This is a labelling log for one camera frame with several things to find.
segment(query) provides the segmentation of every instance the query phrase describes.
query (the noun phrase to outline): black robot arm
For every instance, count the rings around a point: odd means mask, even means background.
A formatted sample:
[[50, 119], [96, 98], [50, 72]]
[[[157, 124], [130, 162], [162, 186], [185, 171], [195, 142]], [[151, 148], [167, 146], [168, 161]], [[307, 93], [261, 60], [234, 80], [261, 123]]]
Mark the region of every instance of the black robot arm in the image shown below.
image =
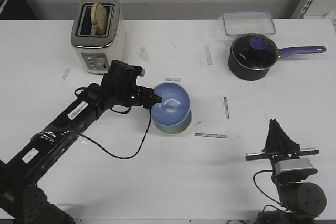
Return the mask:
[[82, 88], [77, 99], [56, 117], [7, 164], [0, 161], [0, 207], [13, 223], [72, 224], [73, 219], [47, 201], [37, 182], [105, 110], [115, 105], [150, 109], [161, 98], [154, 90], [136, 85], [143, 76], [139, 66], [112, 61], [101, 85]]

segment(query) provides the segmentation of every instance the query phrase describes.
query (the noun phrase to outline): plastic container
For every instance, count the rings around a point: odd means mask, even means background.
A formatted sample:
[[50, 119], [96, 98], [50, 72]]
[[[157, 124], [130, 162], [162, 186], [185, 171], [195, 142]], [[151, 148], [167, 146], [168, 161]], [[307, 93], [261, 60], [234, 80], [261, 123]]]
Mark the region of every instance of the plastic container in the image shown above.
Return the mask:
[[154, 88], [162, 102], [151, 109], [155, 126], [164, 133], [178, 134], [190, 125], [190, 99], [185, 89], [174, 82], [164, 82]]
[[227, 12], [223, 14], [224, 32], [228, 36], [242, 34], [274, 34], [270, 12]]

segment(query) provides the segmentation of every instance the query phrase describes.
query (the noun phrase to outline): container lid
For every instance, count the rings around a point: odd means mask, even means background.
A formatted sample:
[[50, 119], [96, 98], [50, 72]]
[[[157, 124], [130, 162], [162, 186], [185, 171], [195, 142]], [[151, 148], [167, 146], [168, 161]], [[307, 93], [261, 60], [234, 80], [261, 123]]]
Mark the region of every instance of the container lid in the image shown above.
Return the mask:
[[185, 89], [174, 82], [164, 82], [154, 88], [154, 94], [162, 98], [151, 109], [155, 123], [162, 126], [174, 126], [189, 114], [190, 100]]
[[261, 34], [244, 34], [235, 39], [231, 54], [245, 68], [269, 69], [279, 58], [275, 43]]
[[223, 14], [223, 22], [225, 34], [229, 36], [275, 33], [270, 12], [227, 12]]

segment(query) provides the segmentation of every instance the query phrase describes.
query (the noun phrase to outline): saucepan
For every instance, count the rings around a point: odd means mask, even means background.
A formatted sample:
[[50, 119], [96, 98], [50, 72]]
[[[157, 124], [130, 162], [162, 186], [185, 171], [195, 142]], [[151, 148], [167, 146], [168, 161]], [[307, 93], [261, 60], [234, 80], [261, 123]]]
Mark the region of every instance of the saucepan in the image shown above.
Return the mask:
[[275, 43], [261, 34], [243, 34], [231, 45], [228, 64], [237, 77], [254, 81], [264, 77], [280, 58], [293, 54], [326, 52], [324, 46], [288, 47], [278, 49]]

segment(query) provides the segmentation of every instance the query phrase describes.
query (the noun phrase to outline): pot lid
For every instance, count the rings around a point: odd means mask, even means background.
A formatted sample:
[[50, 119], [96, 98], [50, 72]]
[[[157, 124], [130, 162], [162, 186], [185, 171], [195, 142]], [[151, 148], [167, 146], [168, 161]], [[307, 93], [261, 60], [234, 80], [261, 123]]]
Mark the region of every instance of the pot lid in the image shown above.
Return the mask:
[[234, 40], [231, 54], [245, 68], [269, 69], [279, 58], [275, 43], [261, 34], [244, 34]]

